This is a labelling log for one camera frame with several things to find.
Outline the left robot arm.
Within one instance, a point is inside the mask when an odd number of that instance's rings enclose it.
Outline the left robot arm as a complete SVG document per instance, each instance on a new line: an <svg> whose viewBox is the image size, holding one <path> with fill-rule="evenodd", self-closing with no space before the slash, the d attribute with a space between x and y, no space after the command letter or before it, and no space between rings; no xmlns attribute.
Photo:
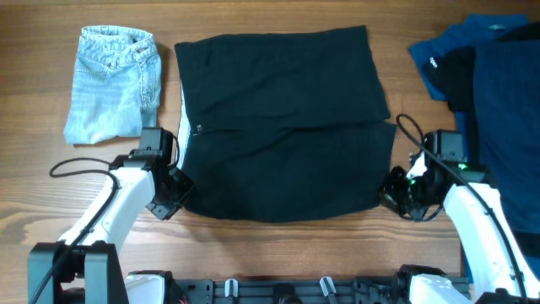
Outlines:
<svg viewBox="0 0 540 304"><path fill-rule="evenodd" d="M139 146L102 171L108 181L84 215L56 242L38 242L28 256L31 303L187 303L163 270L123 276L118 253L144 210L169 220L184 207L194 181L177 167L177 137L145 128Z"/></svg>

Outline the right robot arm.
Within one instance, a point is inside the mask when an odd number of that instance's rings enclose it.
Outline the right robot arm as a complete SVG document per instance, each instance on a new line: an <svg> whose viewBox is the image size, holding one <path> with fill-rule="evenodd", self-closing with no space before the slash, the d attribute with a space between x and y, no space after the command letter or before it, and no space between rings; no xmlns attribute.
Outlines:
<svg viewBox="0 0 540 304"><path fill-rule="evenodd" d="M379 190L404 220L446 213L469 263L477 303L537 303L539 280L506 222L500 192L486 166L468 162L458 132L426 133L411 167L394 167Z"/></svg>

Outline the black shorts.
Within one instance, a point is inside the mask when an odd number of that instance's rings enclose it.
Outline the black shorts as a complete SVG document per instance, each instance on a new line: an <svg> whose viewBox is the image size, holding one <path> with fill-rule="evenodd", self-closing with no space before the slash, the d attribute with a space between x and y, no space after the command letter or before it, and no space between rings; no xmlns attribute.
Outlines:
<svg viewBox="0 0 540 304"><path fill-rule="evenodd" d="M396 128L365 26L180 42L186 209L323 220L373 209Z"/></svg>

